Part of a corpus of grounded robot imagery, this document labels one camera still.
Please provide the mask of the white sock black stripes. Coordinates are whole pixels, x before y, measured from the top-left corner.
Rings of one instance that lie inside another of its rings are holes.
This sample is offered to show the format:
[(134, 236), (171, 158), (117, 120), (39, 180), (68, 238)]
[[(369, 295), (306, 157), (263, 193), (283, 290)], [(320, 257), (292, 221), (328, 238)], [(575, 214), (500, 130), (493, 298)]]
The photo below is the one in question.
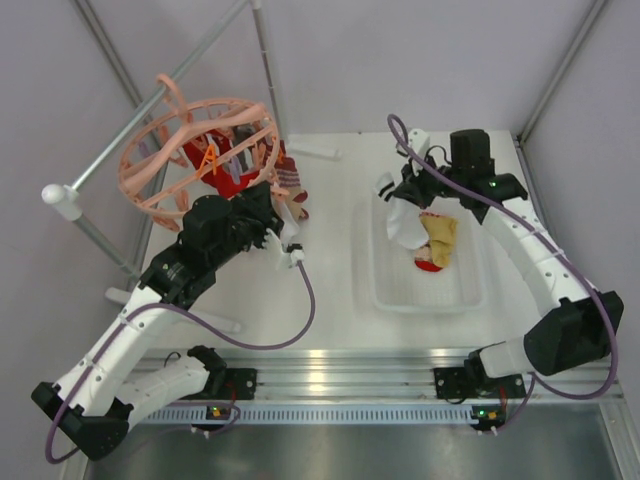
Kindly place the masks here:
[(292, 240), (298, 235), (300, 226), (294, 219), (291, 211), (284, 201), (278, 203), (280, 208), (280, 216), (283, 220), (283, 228), (280, 233), (280, 240), (283, 244), (290, 244)]

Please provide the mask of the yellow sock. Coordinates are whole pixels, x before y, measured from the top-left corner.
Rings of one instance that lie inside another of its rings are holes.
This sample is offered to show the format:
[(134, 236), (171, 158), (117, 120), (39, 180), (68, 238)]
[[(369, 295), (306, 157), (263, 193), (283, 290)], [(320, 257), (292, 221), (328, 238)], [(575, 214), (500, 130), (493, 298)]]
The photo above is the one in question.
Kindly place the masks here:
[(438, 268), (448, 267), (457, 241), (458, 220), (425, 212), (420, 221), (429, 237), (429, 262)]

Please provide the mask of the pink round clip hanger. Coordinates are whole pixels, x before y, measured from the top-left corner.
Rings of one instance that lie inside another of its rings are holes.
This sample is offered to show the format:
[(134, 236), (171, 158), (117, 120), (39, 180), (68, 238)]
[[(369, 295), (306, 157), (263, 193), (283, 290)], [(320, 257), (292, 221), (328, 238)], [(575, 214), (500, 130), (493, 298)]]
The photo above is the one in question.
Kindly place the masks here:
[(266, 105), (233, 97), (188, 103), (168, 75), (156, 81), (169, 112), (142, 128), (118, 166), (119, 189), (135, 207), (179, 232), (198, 185), (230, 199), (265, 183), (274, 200), (285, 200), (276, 172), (281, 138)]

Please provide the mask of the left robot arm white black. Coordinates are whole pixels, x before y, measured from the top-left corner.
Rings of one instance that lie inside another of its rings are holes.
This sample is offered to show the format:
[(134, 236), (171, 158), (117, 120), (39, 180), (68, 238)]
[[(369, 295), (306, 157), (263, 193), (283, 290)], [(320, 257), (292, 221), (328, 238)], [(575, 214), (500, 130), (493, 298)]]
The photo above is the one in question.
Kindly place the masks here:
[(31, 394), (62, 431), (93, 461), (110, 455), (140, 421), (193, 395), (214, 397), (226, 384), (226, 362), (212, 348), (196, 346), (180, 360), (146, 377), (127, 378), (169, 327), (186, 319), (196, 300), (236, 255), (262, 248), (283, 221), (267, 182), (230, 199), (199, 197), (183, 217), (175, 243), (157, 254), (116, 319), (74, 367)]

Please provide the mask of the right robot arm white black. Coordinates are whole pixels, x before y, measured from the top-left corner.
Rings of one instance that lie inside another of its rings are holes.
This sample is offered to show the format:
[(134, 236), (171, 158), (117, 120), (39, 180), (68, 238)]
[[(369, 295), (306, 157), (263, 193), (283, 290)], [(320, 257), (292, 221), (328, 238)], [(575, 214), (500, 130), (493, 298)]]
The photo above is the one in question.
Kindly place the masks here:
[[(489, 134), (482, 129), (451, 133), (445, 162), (437, 165), (424, 131), (407, 130), (395, 115), (389, 128), (407, 162), (401, 182), (383, 197), (422, 209), (437, 198), (457, 200), (506, 252), (540, 315), (525, 334), (469, 354), (464, 363), (469, 389), (490, 396), (504, 378), (528, 374), (533, 385), (566, 399), (592, 400), (607, 393), (618, 369), (616, 332), (624, 304), (616, 292), (596, 289), (566, 258), (521, 182), (496, 172)], [(609, 372), (593, 392), (569, 393), (546, 381), (604, 357), (610, 359)]]

